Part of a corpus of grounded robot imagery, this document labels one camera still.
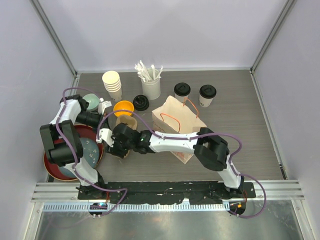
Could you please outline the brown paper bag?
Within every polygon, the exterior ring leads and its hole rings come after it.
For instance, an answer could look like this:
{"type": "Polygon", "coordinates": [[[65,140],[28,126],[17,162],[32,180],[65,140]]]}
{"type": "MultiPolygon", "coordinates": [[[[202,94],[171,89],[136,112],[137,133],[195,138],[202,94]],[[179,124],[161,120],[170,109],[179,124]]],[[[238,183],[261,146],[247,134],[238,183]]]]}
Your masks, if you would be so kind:
{"type": "Polygon", "coordinates": [[[207,125],[200,119],[194,106],[189,108],[173,96],[168,96],[164,104],[151,111],[153,129],[168,134],[191,134],[207,125]]]}

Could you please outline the paper coffee cup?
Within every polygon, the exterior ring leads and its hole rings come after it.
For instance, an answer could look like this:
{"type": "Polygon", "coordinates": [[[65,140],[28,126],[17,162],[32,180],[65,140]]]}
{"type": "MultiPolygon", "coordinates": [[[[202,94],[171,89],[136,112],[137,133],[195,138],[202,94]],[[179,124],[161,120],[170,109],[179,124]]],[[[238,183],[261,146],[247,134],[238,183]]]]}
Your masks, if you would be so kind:
{"type": "Polygon", "coordinates": [[[180,102],[184,102],[191,92],[191,87],[185,82],[179,82],[174,86],[174,97],[180,102]]]}
{"type": "Polygon", "coordinates": [[[213,101],[213,98],[216,96],[217,90],[214,86],[210,84],[203,85],[199,89],[199,104],[201,107],[208,107],[211,102],[213,101]]]}

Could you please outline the black lid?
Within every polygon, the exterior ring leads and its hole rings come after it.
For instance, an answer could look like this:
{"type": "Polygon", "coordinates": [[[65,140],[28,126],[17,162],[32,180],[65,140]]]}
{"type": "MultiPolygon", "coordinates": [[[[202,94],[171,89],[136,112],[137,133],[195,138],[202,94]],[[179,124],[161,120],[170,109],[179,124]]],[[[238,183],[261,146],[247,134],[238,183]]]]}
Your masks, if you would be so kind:
{"type": "Polygon", "coordinates": [[[205,99],[213,99],[217,95],[217,90],[210,84],[205,84],[199,89],[199,94],[205,99]]]}
{"type": "Polygon", "coordinates": [[[191,92],[191,87],[185,82],[179,82],[174,86],[174,93],[177,96],[185,97],[188,96],[191,92]]]}

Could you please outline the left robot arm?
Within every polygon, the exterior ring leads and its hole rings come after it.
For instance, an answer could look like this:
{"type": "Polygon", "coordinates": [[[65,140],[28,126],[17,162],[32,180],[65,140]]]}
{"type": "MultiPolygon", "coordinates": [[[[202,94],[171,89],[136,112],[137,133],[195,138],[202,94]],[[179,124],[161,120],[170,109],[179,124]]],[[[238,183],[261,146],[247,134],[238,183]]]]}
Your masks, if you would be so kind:
{"type": "Polygon", "coordinates": [[[97,132],[102,115],[87,111],[88,106],[89,103],[79,94],[63,97],[55,118],[41,126],[39,132],[48,161],[76,176],[80,181],[80,194],[100,200],[106,196],[105,182],[85,159],[80,136],[74,126],[78,122],[97,132]]]}

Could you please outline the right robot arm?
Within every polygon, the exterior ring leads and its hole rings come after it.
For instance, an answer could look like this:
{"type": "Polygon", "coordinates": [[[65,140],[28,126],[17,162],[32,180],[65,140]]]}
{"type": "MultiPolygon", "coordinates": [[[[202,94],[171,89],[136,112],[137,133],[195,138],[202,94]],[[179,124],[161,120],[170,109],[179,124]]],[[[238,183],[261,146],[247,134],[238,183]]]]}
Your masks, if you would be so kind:
{"type": "Polygon", "coordinates": [[[228,142],[207,127],[192,133],[163,133],[153,130],[137,131],[124,123],[113,130],[103,128],[98,138],[107,144],[106,152],[124,158],[128,151],[141,155],[161,152],[187,153],[195,156],[208,170],[217,172],[226,193],[233,198],[244,191],[244,177],[234,167],[228,142]]]}

